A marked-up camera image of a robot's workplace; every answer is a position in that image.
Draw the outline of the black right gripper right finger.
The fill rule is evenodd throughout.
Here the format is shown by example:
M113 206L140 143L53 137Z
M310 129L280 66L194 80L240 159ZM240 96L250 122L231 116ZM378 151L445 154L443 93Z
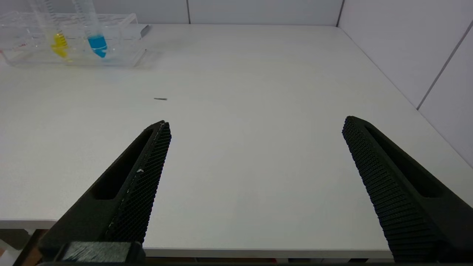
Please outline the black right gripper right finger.
M471 264L473 209L368 121L343 138L396 263Z

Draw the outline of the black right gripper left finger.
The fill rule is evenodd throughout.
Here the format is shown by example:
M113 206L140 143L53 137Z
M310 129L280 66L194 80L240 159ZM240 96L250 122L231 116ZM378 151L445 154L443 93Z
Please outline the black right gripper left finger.
M168 122L147 127L43 236L42 257L73 241L142 244L171 139Z

